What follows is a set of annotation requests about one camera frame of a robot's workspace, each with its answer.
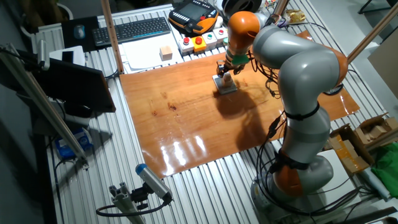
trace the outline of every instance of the wooden table surface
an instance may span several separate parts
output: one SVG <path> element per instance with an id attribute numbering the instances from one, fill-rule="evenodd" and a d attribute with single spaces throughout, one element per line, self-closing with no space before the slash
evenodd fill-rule
<path id="1" fill-rule="evenodd" d="M 262 144 L 283 111 L 250 64 L 233 75 L 238 91 L 220 95 L 211 77 L 224 59 L 218 54 L 120 76 L 145 162 L 159 177 Z M 345 90 L 318 100 L 331 120 L 359 109 Z"/>

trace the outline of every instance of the wire bundle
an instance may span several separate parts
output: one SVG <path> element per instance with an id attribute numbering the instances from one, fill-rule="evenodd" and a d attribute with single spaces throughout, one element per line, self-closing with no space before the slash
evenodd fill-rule
<path id="1" fill-rule="evenodd" d="M 277 199 L 275 197 L 275 195 L 272 194 L 272 192 L 270 191 L 269 188 L 269 182 L 268 181 L 268 175 L 269 175 L 269 169 L 266 169 L 266 165 L 270 162 L 272 162 L 275 159 L 272 159 L 266 163 L 263 163 L 261 160 L 262 154 L 263 152 L 266 150 L 265 145 L 266 143 L 275 135 L 275 133 L 278 131 L 278 129 L 280 127 L 282 127 L 283 125 L 285 125 L 286 123 L 286 119 L 278 126 L 280 119 L 282 117 L 282 115 L 284 114 L 284 112 L 282 112 L 282 114 L 270 125 L 269 127 L 269 132 L 266 136 L 266 140 L 264 141 L 264 143 L 261 144 L 259 151 L 257 152 L 257 160 L 256 160 L 256 173 L 257 173 L 257 179 L 258 181 L 262 182 L 262 185 L 264 186 L 264 189 L 259 185 L 260 191 L 262 192 L 262 194 L 265 196 L 266 199 L 268 199 L 268 201 L 270 201 L 270 203 L 273 203 L 274 205 L 277 205 L 278 207 L 296 214 L 296 215 L 302 215 L 302 216 L 308 216 L 310 217 L 313 222 L 315 223 L 315 220 L 313 219 L 313 217 L 315 216 L 320 216 L 320 215 L 326 215 L 328 213 L 334 212 L 336 209 L 340 208 L 342 205 L 350 202 L 352 199 L 354 199 L 359 193 L 365 194 L 365 195 L 372 195 L 375 194 L 374 191 L 369 190 L 368 188 L 364 187 L 364 186 L 360 186 L 357 187 L 356 189 L 347 192 L 345 195 L 343 195 L 342 197 L 340 197 L 339 199 L 335 200 L 334 202 L 325 205 L 322 208 L 319 208 L 315 211 L 312 212 L 305 212 L 303 210 L 300 210 L 298 208 L 295 208 L 293 206 L 290 206 L 289 204 L 285 203 L 285 202 L 281 202 L 279 199 Z M 263 179 L 263 171 L 266 171 L 266 176 Z M 347 182 L 349 179 L 347 179 L 346 181 L 344 181 L 342 184 L 340 184 L 339 186 L 335 187 L 334 189 L 331 190 L 327 190 L 324 192 L 318 192 L 315 194 L 324 194 L 326 192 L 332 191 L 337 189 L 338 187 L 341 187 L 345 182 Z M 352 210 L 361 202 L 357 203 L 349 212 L 348 215 L 350 215 L 350 213 L 352 212 Z"/>
<path id="2" fill-rule="evenodd" d="M 265 66 L 263 66 L 263 64 L 261 64 L 254 58 L 254 55 L 251 53 L 250 50 L 248 51 L 247 56 L 249 57 L 251 67 L 253 68 L 254 72 L 259 71 L 261 74 L 268 78 L 266 81 L 266 88 L 269 90 L 269 93 L 272 95 L 272 97 L 280 99 L 279 90 L 273 90 L 271 88 L 271 83 L 275 83 L 276 85 L 278 85 L 278 76 L 274 72 L 274 69 L 266 67 L 266 70 L 264 68 Z"/>

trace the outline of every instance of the white paper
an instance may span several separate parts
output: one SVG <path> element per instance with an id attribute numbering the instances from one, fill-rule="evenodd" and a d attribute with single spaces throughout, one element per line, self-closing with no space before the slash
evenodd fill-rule
<path id="1" fill-rule="evenodd" d="M 62 60 L 62 52 L 65 52 L 65 51 L 73 52 L 73 63 L 75 65 L 85 66 L 86 59 L 85 59 L 85 54 L 83 53 L 82 46 L 70 47 L 67 49 L 56 50 L 56 51 L 50 52 L 50 58 Z"/>
<path id="2" fill-rule="evenodd" d="M 162 61 L 160 57 L 160 47 L 167 45 L 172 49 L 172 59 Z M 153 68 L 159 65 L 183 62 L 181 54 L 178 51 L 177 43 L 171 33 L 123 43 L 122 46 L 131 70 Z"/>

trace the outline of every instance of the keyboard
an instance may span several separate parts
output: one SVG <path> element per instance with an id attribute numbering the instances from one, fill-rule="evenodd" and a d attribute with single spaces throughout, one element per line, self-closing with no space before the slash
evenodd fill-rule
<path id="1" fill-rule="evenodd" d="M 119 44 L 170 33 L 170 27 L 167 25 L 167 21 L 164 17 L 116 25 L 114 29 Z M 111 45 L 107 27 L 93 29 L 93 36 L 97 47 Z"/>

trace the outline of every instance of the black monitor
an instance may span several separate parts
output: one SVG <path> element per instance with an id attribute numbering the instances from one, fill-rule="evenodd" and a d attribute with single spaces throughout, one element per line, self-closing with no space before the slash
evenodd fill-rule
<path id="1" fill-rule="evenodd" d="M 37 63 L 36 54 L 21 50 L 18 50 L 18 53 L 26 60 Z M 97 112 L 116 111 L 108 84 L 100 70 L 51 58 L 49 70 L 32 73 L 47 96 L 63 100 L 65 106 L 68 105 L 71 111 L 77 114 L 82 106 Z M 14 91 L 23 91 L 1 60 L 0 84 Z"/>

